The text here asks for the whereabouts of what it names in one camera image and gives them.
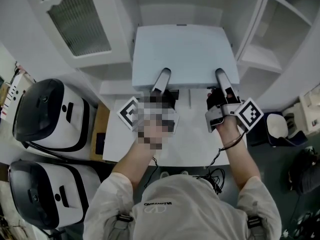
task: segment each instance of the floor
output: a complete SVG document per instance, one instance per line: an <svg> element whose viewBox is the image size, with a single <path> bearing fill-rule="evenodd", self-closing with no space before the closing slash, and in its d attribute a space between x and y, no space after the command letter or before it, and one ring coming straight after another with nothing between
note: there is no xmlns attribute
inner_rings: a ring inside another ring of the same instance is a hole
<svg viewBox="0 0 320 240"><path fill-rule="evenodd" d="M320 152L320 134L309 138L309 142L302 147L271 147L268 144L263 144L256 147L250 146L250 136L248 136L248 149L253 159L257 163L261 177L271 195L273 196L280 212L282 228L288 229L289 235L293 236L297 221L308 212L316 213L320 209L320 187L313 192L303 195L299 198L295 191L289 191L287 179L288 169L292 164L296 155L300 150L307 146L313 146L316 151ZM104 178L107 177L113 167L111 164L98 163L99 171L102 172ZM220 199L231 204L237 205L238 188L232 178L231 170L228 165L219 166L225 171L225 183L222 193L219 195ZM134 201L138 203L141 200L144 191L144 185L148 181L154 167L149 167L142 178L138 190L134 193ZM151 181L159 178L163 171L169 172L171 175L179 174L181 171L187 170L191 175L204 175L207 173L203 167L160 167L152 176ZM5 216L15 217L14 222L20 220L18 213L14 210L11 193L9 191L9 184L0 182L0 202ZM83 224L77 224L66 227L70 240L82 239Z"/></svg>

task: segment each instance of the hand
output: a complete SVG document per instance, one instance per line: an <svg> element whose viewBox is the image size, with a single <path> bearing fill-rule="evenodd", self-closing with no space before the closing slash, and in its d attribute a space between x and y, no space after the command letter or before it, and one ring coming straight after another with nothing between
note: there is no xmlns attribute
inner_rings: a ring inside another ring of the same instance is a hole
<svg viewBox="0 0 320 240"><path fill-rule="evenodd" d="M163 126L162 120L144 120L143 137L148 138L151 144L161 144L168 135L168 126Z"/></svg>
<svg viewBox="0 0 320 240"><path fill-rule="evenodd" d="M227 145L240 136L240 132L237 125L237 117L233 115L227 115L224 118L223 123L217 124L216 129L221 137L223 145Z"/></svg>

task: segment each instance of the person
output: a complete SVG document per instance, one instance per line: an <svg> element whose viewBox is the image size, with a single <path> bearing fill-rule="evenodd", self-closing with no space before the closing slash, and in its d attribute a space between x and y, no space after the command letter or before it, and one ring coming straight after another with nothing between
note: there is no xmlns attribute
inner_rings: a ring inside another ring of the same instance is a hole
<svg viewBox="0 0 320 240"><path fill-rule="evenodd" d="M156 121L146 125L97 190L84 219L84 240L252 239L250 216L261 218L262 239L281 237L277 206L243 140L226 150L240 190L237 208L221 201L208 181L185 174L156 180L134 205L133 192L155 154L151 144L166 133ZM234 116L225 117L217 130L225 147L240 136Z"/></svg>

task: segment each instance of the wooden board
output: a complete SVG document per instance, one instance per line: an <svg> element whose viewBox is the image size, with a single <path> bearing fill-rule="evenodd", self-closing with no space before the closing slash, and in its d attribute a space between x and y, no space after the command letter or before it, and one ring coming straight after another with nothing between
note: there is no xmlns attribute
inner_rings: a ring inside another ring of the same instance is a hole
<svg viewBox="0 0 320 240"><path fill-rule="evenodd" d="M104 161L102 154L96 154L96 141L97 134L106 133L108 127L110 110L100 102L95 116L92 139L91 139L91 150L90 150L90 160L94 161Z"/></svg>
<svg viewBox="0 0 320 240"><path fill-rule="evenodd" d="M10 86L4 82L0 87L0 106L3 106L5 104L5 100L8 94Z"/></svg>

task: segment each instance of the cable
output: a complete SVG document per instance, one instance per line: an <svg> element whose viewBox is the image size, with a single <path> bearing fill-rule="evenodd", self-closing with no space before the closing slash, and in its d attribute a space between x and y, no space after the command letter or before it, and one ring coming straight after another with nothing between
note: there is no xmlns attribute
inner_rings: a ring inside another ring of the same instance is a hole
<svg viewBox="0 0 320 240"><path fill-rule="evenodd" d="M28 146L31 147L31 148L34 148L35 150L38 150L38 151L41 151L43 153L46 153L48 155L51 155L53 157L56 157L56 158L59 158L61 160L63 160L64 162L68 162L68 163L75 163L75 164L83 164L83 165L86 165L89 161L88 160L80 160L80 159L74 159L74 158L68 158L68 157L65 157L63 155L60 155L60 154L57 154L57 153L54 153L50 150L47 150L45 148L43 148L42 146L34 143L34 142L28 142L28 143L25 143L27 146L24 145L24 143L22 143L22 145L27 149Z"/></svg>
<svg viewBox="0 0 320 240"><path fill-rule="evenodd" d="M156 172L156 170L159 169L159 165L158 165L158 163L157 163L157 162L158 162L157 159L155 159L154 157L152 157L152 160L153 160L154 163L155 163L155 169L154 169L154 171L151 173L151 175L150 175L148 181L146 182L146 184L144 185L144 188L145 188L145 189L147 188L147 186L148 186L149 182L151 181L151 178L152 178L152 176L154 175L154 173Z"/></svg>
<svg viewBox="0 0 320 240"><path fill-rule="evenodd" d="M232 143L231 146L219 148L218 154L216 154L215 158L212 160L212 162L210 163L210 165L208 167L212 166L216 162L216 159L220 156L221 151L226 151L226 150L234 147L235 145L237 145L242 140L242 138L244 137L245 134L246 134L246 132L243 132L238 138L231 141L231 143Z"/></svg>
<svg viewBox="0 0 320 240"><path fill-rule="evenodd" d="M235 145L237 145L241 140L242 138L244 137L246 133L242 133L239 137L237 137L236 139L234 139L233 141L229 142L229 146L227 147L223 147L223 148L219 148L218 150L218 153L216 154L216 156L214 157L214 159L212 160L212 162L210 163L209 166L207 166L207 169L208 169L208 173L204 176L195 176L195 178L197 179L205 179L207 180L208 182L211 183L215 193L218 195L220 193L222 193L222 189L225 185L225 178L226 178L226 173L223 169L221 168L216 168L214 169L213 171L210 171L210 166L212 166L215 162L216 162L216 159L220 156L220 153L221 151L226 151L232 147L234 147ZM222 179L220 179L219 176L213 176L213 174L217 171L220 171L221 172L221 175L222 175Z"/></svg>
<svg viewBox="0 0 320 240"><path fill-rule="evenodd" d="M292 219L294 218L294 215L295 215L295 213L296 213L296 210L297 210L297 207L298 207L298 203L299 203L300 197L301 197L301 195L299 195L298 200L297 200L296 203L295 203L295 207L294 207L294 209L293 209L293 212L292 212L292 215L291 215L291 218L290 218L289 225L291 225Z"/></svg>
<svg viewBox="0 0 320 240"><path fill-rule="evenodd" d="M219 148L219 151L218 151L218 154L215 156L215 158L213 159L213 161L211 162L211 164L207 167L208 168L208 173L204 176L195 176L195 178L197 179L206 179L207 181L209 181L213 188L214 188L214 191L219 194L222 192L222 188L224 187L224 184L225 184L225 177L226 177L226 173L223 169L221 168L216 168L214 169L213 171L210 171L210 166L212 166L216 159L219 157L221 151L226 151L232 147L234 147L235 145L237 145L243 138L243 136L245 135L245 132L243 132L238 138L236 138L235 140L231 141L230 143L232 143L230 146L228 147L223 147L223 148ZM152 176L155 174L155 172L158 170L159 166L158 166L158 161L157 159L155 159L154 157L152 158L152 160L154 161L155 163L155 169L153 170L153 172L151 173L147 183L144 185L144 188L146 189L149 182L151 181L151 178ZM221 172L221 175L222 175L222 180L220 180L220 177L219 176L212 176L214 172L216 171L220 171Z"/></svg>

